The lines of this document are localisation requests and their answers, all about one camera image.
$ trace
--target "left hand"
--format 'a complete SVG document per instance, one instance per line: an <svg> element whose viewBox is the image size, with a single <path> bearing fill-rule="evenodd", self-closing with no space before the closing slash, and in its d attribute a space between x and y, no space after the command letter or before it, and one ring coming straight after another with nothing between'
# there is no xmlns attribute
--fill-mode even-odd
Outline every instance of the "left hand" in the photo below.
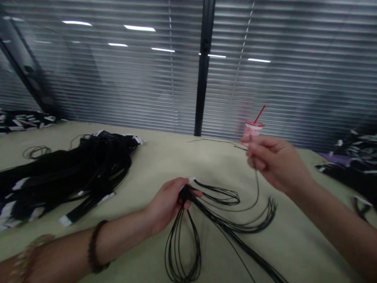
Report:
<svg viewBox="0 0 377 283"><path fill-rule="evenodd" d="M178 198L182 186L190 182L188 178L176 178L162 185L145 211L152 219L152 233L158 234L177 215L182 206L182 200ZM192 190L197 197L202 197L201 191ZM189 209L191 201L187 200L184 209Z"/></svg>

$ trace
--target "cup lid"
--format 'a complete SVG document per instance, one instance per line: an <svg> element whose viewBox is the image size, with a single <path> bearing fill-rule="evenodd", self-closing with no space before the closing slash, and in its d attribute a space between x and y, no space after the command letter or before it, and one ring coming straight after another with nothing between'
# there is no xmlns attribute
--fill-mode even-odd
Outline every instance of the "cup lid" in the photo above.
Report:
<svg viewBox="0 0 377 283"><path fill-rule="evenodd" d="M255 127L264 127L264 124L263 123L254 123L254 122L251 122L251 121L246 121L246 124L248 125L251 125L251 126L255 126Z"/></svg>

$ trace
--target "wrist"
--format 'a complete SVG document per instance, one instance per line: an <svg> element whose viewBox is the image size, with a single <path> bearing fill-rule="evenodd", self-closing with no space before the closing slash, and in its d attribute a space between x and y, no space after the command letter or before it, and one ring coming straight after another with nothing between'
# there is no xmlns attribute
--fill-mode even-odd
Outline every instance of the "wrist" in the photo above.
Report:
<svg viewBox="0 0 377 283"><path fill-rule="evenodd" d="M148 206L142 210L140 210L140 214L143 217L143 222L145 224L145 230L147 232L148 237L154 236L156 233L154 231L154 223L155 219L153 217L153 213Z"/></svg>
<svg viewBox="0 0 377 283"><path fill-rule="evenodd" d="M291 199L295 199L298 195L303 193L315 191L318 188L318 184L310 177L309 179L301 182L296 186L292 186L291 188L285 191L285 194Z"/></svg>

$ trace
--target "purple cloth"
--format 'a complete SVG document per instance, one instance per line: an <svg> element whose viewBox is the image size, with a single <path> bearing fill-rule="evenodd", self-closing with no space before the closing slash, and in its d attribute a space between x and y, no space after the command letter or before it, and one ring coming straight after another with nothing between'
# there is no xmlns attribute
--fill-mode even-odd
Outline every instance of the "purple cloth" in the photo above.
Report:
<svg viewBox="0 0 377 283"><path fill-rule="evenodd" d="M343 164L343 165L348 165L349 161L351 160L351 157L350 156L346 156L346 155L333 155L333 156L329 156L328 153L318 153L318 154L320 156L324 157L325 159L327 159L330 162L340 163L340 164Z"/></svg>

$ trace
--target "red straw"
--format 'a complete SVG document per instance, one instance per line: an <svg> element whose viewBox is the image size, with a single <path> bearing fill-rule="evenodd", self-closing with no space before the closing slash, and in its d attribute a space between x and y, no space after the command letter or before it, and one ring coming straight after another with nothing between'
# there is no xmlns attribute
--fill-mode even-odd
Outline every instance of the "red straw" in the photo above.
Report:
<svg viewBox="0 0 377 283"><path fill-rule="evenodd" d="M256 121L258 121L259 116L262 114L262 112L263 112L263 110L264 110L265 107L266 107L266 106L263 106L262 110L259 112L259 115L258 115L258 117L255 119L254 124L256 123Z"/></svg>

